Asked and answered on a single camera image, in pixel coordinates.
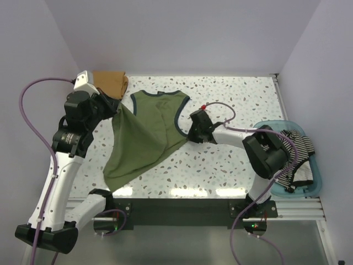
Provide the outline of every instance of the teal plastic bin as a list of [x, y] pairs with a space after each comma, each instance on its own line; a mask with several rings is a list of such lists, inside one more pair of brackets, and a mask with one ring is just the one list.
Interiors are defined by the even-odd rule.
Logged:
[[[305, 135], [304, 130], [296, 123], [288, 120], [267, 120], [261, 121], [255, 124], [255, 128], [259, 128], [263, 125], [270, 126], [274, 131], [282, 131], [282, 130], [297, 130], [301, 133], [301, 135]], [[314, 184], [298, 187], [295, 189], [293, 193], [286, 192], [284, 187], [275, 183], [272, 186], [271, 192], [273, 195], [285, 198], [299, 198], [299, 197], [317, 197], [321, 187], [322, 187], [322, 179], [319, 172], [319, 168], [317, 166], [315, 155], [309, 158], [310, 167], [313, 173]]]

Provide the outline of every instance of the terrazzo countertop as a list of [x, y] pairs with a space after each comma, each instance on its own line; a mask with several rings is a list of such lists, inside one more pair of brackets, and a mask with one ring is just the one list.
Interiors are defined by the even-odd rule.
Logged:
[[[283, 119], [271, 77], [148, 77], [131, 76], [122, 102], [132, 111], [130, 95], [145, 90], [181, 90], [190, 96], [178, 120], [183, 132], [191, 127], [190, 113], [206, 102], [225, 102], [237, 112], [232, 126], [252, 128], [259, 121]], [[207, 108], [215, 123], [232, 113], [221, 105]], [[73, 182], [70, 198], [86, 198], [93, 188], [108, 189], [103, 168], [113, 149], [111, 119], [94, 131], [94, 141]], [[244, 150], [228, 145], [187, 142], [165, 161], [113, 193], [115, 198], [244, 198], [254, 172]]]

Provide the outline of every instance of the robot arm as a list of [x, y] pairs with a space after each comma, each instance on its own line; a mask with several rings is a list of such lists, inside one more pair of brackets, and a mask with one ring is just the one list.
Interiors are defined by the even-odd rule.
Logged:
[[[239, 132], [227, 129], [223, 123], [213, 124], [206, 111], [199, 109], [190, 115], [192, 126], [188, 139], [193, 142], [211, 142], [213, 144], [225, 144], [245, 149], [249, 157], [255, 178], [247, 197], [248, 204], [253, 202], [268, 187], [272, 177], [282, 169], [289, 159], [289, 153], [279, 138], [266, 132]], [[261, 129], [272, 130], [265, 125]], [[257, 204], [262, 204], [271, 197], [268, 191]]]
[[[73, 180], [84, 161], [93, 141], [93, 130], [100, 121], [113, 117], [120, 103], [107, 97], [88, 81], [89, 73], [80, 73], [74, 92], [64, 104], [66, 115], [59, 122], [53, 136], [52, 148], [57, 159], [57, 175], [53, 174], [51, 158], [49, 172], [32, 216], [28, 223], [19, 225], [15, 236], [32, 245], [37, 223], [40, 222], [38, 247], [61, 253], [69, 253], [76, 243], [78, 231], [93, 217], [104, 210], [114, 208], [113, 196], [107, 190], [94, 189], [87, 199], [65, 214]], [[38, 220], [40, 208], [52, 179], [55, 179], [46, 200], [42, 220]]]

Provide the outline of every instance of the brown cloth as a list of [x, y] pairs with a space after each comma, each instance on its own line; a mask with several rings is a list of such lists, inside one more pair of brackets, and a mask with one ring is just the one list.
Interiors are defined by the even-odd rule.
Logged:
[[129, 80], [125, 72], [93, 71], [93, 84], [105, 94], [115, 99], [122, 99]]

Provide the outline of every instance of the olive garment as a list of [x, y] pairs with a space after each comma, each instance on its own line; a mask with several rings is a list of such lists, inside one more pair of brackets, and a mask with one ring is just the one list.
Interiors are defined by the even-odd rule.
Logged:
[[186, 143], [178, 118], [190, 97], [182, 91], [131, 95], [133, 114], [120, 104], [113, 117], [114, 146], [103, 170], [114, 192], [161, 163]]

